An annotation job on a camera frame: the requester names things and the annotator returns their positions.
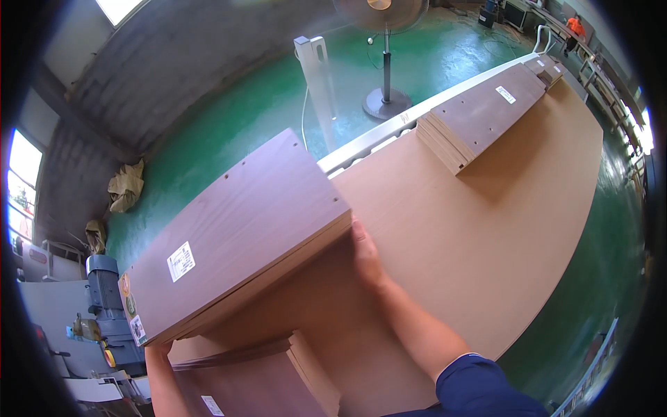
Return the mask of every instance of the fan grille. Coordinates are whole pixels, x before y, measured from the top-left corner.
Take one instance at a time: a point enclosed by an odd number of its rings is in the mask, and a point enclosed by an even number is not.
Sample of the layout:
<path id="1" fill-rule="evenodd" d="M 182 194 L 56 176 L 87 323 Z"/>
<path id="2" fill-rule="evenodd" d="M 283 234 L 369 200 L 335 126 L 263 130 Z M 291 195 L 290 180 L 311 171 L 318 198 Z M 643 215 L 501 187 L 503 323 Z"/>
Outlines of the fan grille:
<path id="1" fill-rule="evenodd" d="M 333 0 L 344 19 L 373 33 L 402 33 L 415 27 L 428 10 L 428 0 L 392 0 L 384 10 L 373 8 L 366 0 Z"/>

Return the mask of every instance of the electric fan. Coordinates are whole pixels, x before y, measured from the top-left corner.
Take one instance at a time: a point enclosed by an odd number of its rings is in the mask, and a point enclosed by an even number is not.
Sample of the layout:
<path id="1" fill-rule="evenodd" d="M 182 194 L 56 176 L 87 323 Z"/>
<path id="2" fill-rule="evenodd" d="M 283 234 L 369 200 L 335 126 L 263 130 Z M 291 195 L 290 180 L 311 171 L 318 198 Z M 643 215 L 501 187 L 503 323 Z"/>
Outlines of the electric fan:
<path id="1" fill-rule="evenodd" d="M 376 35 L 384 35 L 384 84 L 366 96 L 364 111 L 387 120 L 409 109 L 412 106 L 410 97 L 391 85 L 389 38 L 415 27 L 428 10 L 428 0 L 333 0 L 333 4 L 338 13 L 353 25 Z"/>

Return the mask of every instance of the fan base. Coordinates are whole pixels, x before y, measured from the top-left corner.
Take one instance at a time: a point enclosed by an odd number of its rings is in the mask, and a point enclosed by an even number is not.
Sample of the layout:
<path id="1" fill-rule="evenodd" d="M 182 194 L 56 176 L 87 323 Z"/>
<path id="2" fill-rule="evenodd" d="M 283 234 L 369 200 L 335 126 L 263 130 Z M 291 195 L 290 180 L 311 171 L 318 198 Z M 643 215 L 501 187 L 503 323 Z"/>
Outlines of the fan base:
<path id="1" fill-rule="evenodd" d="M 391 89 L 389 103 L 384 103 L 382 97 L 382 88 L 371 91 L 362 103 L 364 111 L 372 117 L 388 120 L 412 107 L 410 97 L 399 89 Z"/>

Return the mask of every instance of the orange shirt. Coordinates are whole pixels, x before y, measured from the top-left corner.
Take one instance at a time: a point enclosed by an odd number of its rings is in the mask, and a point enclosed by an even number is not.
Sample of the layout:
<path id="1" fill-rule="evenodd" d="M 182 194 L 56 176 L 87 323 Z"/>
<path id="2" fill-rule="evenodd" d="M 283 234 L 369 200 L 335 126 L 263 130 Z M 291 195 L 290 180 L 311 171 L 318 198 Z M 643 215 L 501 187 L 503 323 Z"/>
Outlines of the orange shirt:
<path id="1" fill-rule="evenodd" d="M 573 17 L 568 20 L 568 27 L 579 36 L 586 37 L 586 31 L 579 21 Z"/>

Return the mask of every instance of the forearm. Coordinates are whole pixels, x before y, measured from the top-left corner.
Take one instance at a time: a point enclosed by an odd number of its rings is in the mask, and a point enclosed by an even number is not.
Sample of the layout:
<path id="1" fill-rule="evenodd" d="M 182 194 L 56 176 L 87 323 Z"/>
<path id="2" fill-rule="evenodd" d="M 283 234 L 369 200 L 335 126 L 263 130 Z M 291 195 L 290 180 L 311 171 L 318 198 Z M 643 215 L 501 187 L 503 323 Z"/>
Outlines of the forearm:
<path id="1" fill-rule="evenodd" d="M 387 275 L 371 291 L 405 349 L 433 381 L 447 365 L 470 352 L 463 338 L 426 312 Z"/>
<path id="2" fill-rule="evenodd" d="M 185 399 L 176 384 L 167 354 L 148 347 L 145 349 L 148 383 L 156 417 L 189 417 Z"/>

